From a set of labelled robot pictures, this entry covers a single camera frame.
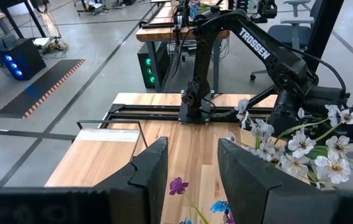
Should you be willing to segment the black computer tower green lights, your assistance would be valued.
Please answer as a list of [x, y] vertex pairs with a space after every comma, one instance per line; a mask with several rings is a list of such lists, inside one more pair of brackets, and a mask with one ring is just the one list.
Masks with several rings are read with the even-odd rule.
[[[167, 51], [167, 42], [155, 42], [154, 45], [159, 82], [162, 84], [170, 67], [170, 56]], [[145, 87], [155, 89], [156, 79], [153, 75], [154, 62], [149, 57], [148, 45], [146, 42], [144, 42], [139, 49], [137, 57]]]

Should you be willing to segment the blue artificial flower stem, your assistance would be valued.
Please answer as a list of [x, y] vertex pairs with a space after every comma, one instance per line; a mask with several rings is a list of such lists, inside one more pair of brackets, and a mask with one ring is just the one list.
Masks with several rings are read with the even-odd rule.
[[[200, 220], [202, 221], [202, 224], [210, 224], [209, 220], [205, 217], [203, 212], [198, 208], [198, 206], [191, 202], [191, 208], [194, 209]], [[218, 200], [216, 201], [210, 208], [210, 211], [212, 213], [222, 213], [222, 224], [236, 224], [231, 208], [229, 206], [229, 203], [227, 201], [221, 201]], [[193, 224], [192, 220], [190, 218], [185, 217], [182, 221], [179, 222], [179, 224]]]

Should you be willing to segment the purple artificial flower stem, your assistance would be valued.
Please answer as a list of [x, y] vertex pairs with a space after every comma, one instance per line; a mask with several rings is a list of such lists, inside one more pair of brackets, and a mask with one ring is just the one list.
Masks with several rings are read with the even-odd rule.
[[193, 200], [186, 194], [188, 186], [188, 182], [184, 182], [181, 177], [176, 177], [169, 184], [169, 195], [183, 195], [188, 200], [189, 205], [191, 205]]

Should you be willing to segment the black box blue lights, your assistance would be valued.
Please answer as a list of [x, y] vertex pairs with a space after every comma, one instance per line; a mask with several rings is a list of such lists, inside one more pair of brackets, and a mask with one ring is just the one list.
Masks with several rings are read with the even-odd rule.
[[17, 81], [30, 80], [46, 67], [38, 48], [30, 39], [17, 39], [0, 50], [1, 63]]

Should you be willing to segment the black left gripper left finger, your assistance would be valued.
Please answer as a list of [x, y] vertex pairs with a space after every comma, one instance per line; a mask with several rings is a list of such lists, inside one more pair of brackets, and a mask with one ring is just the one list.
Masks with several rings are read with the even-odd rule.
[[0, 187], [0, 224], [159, 224], [168, 138], [93, 187]]

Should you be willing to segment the grey office chair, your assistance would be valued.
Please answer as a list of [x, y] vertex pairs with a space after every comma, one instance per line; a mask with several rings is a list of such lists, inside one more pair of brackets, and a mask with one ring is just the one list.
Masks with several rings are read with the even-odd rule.
[[271, 26], [268, 33], [281, 43], [294, 49], [306, 50], [315, 27], [321, 5], [324, 0], [314, 0], [309, 16], [299, 17], [298, 6], [311, 0], [284, 0], [284, 4], [293, 7], [293, 17], [281, 19], [281, 25]]

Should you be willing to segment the wooden work table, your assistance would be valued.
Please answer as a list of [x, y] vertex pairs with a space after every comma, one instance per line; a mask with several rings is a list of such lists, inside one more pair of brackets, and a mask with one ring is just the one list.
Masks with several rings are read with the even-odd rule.
[[[179, 0], [149, 0], [152, 8], [151, 17], [146, 21], [139, 22], [139, 30], [136, 38], [148, 45], [149, 57], [154, 62], [153, 75], [156, 79], [155, 89], [157, 93], [169, 91], [169, 85], [175, 74], [183, 74], [181, 63], [186, 61], [186, 57], [193, 57], [198, 52], [195, 36], [189, 31], [190, 27], [175, 25], [173, 13]], [[159, 82], [155, 42], [167, 42], [167, 51], [170, 56], [170, 67], [162, 84]]]

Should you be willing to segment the black hazard-striped floor mat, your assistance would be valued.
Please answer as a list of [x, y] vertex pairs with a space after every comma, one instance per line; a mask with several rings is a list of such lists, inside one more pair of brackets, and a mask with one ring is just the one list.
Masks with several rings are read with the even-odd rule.
[[60, 60], [34, 83], [0, 109], [0, 118], [28, 118], [68, 78], [80, 68], [85, 59]]

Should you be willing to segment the white artificial flower stem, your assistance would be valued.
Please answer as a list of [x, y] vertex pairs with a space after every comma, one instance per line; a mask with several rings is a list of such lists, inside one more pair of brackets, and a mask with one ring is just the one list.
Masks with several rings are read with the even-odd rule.
[[282, 171], [306, 179], [319, 189], [332, 189], [350, 179], [353, 160], [347, 153], [353, 150], [353, 140], [347, 134], [333, 132], [342, 126], [353, 127], [353, 110], [325, 105], [327, 118], [300, 124], [283, 131], [277, 140], [290, 135], [288, 151], [279, 158]]
[[285, 154], [285, 146], [277, 147], [271, 140], [274, 133], [274, 127], [262, 119], [251, 119], [248, 112], [248, 100], [242, 99], [238, 102], [234, 110], [237, 112], [236, 118], [239, 121], [241, 129], [250, 130], [251, 135], [255, 139], [255, 146], [244, 146], [244, 149], [260, 159], [277, 163], [280, 157]]

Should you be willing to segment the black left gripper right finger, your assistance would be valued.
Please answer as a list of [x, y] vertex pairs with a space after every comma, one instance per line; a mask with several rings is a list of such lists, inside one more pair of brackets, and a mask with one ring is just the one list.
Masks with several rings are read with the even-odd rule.
[[353, 224], [353, 190], [319, 190], [228, 139], [218, 163], [236, 224]]

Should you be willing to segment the black table legs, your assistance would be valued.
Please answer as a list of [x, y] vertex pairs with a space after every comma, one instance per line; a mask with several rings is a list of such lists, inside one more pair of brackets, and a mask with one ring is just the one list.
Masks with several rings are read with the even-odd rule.
[[22, 4], [23, 6], [25, 6], [27, 8], [27, 12], [29, 13], [31, 19], [34, 21], [35, 26], [38, 29], [38, 31], [40, 32], [41, 36], [46, 37], [46, 34], [45, 34], [42, 26], [40, 25], [35, 13], [33, 12], [32, 6], [30, 6], [28, 0], [0, 0], [0, 10], [7, 17], [10, 25], [12, 26], [12, 28], [14, 29], [14, 31], [16, 32], [18, 37], [21, 39], [24, 38], [22, 32], [19, 30], [18, 25], [15, 23], [14, 19], [12, 18], [12, 16], [9, 13], [9, 10], [8, 10], [10, 7], [18, 5], [18, 4]]

